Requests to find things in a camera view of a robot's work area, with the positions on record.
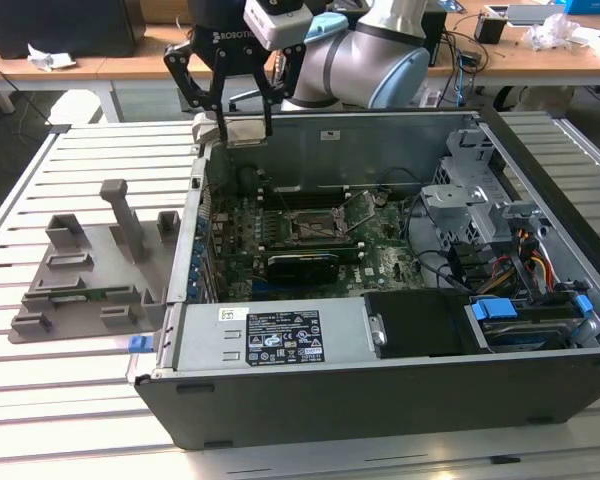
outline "robotiq logo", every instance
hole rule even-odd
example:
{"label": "robotiq logo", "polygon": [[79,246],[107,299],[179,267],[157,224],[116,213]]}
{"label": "robotiq logo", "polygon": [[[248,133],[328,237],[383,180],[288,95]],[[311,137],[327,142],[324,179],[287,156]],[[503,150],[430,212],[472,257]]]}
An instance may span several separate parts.
{"label": "robotiq logo", "polygon": [[249,30],[242,32],[213,32],[213,43],[218,43],[220,40],[239,40],[243,38],[255,38],[255,35]]}

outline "motherboard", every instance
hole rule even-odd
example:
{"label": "motherboard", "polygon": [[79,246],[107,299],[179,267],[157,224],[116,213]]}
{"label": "motherboard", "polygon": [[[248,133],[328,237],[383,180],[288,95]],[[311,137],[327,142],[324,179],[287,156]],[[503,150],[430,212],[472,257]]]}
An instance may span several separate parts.
{"label": "motherboard", "polygon": [[423,288],[404,240],[404,205],[369,190],[349,198],[227,198],[210,250],[223,302],[359,296]]}

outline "barcode sticker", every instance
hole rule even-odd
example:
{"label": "barcode sticker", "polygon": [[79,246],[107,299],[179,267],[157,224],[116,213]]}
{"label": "barcode sticker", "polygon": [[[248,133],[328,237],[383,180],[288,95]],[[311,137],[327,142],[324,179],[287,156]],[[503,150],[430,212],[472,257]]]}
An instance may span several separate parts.
{"label": "barcode sticker", "polygon": [[218,321],[246,320],[248,313],[248,308],[221,308],[218,311]]}
{"label": "barcode sticker", "polygon": [[340,130],[323,130],[320,132],[320,140],[340,140]]}

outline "warning label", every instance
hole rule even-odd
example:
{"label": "warning label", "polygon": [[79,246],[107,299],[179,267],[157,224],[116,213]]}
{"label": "warning label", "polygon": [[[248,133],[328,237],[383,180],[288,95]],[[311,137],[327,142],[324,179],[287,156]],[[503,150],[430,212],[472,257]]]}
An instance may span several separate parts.
{"label": "warning label", "polygon": [[247,315],[247,355],[252,367],[324,362],[317,310]]}

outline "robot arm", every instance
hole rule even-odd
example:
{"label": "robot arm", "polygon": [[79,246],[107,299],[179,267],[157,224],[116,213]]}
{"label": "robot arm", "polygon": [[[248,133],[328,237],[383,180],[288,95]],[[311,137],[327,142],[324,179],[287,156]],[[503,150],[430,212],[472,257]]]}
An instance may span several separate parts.
{"label": "robot arm", "polygon": [[[325,0],[313,0],[314,12]],[[169,47],[164,61],[184,98],[193,108],[214,112],[220,138],[227,127],[222,92],[227,78],[250,74],[262,93],[266,134],[271,135],[271,106],[290,98],[300,76],[304,38],[312,11],[302,0],[189,0],[194,22],[191,42]],[[267,80],[264,65],[272,50],[281,49],[285,71],[279,83]],[[212,72],[209,90],[201,88],[187,66],[198,55]]]}
{"label": "robot arm", "polygon": [[328,108],[339,101],[365,108],[406,106],[427,75],[421,26],[426,3],[376,0],[355,30],[338,14],[317,17],[294,96],[283,110]]}
{"label": "robot arm", "polygon": [[[222,91],[225,80],[237,75],[250,74],[256,81],[266,135],[272,134],[271,107],[283,100],[286,109],[324,108],[338,101],[387,108],[404,106],[413,97],[429,62],[421,27],[427,0],[375,0],[355,31],[347,29],[341,15],[320,15],[314,22],[318,34],[305,44],[313,15],[328,1],[189,0],[191,42],[169,47],[164,60],[189,105],[215,113],[222,141],[228,138]],[[320,23],[330,15],[340,22],[335,29]],[[273,50],[281,50],[285,62],[272,84],[264,65]],[[208,91],[187,70],[194,53],[212,72]]]}

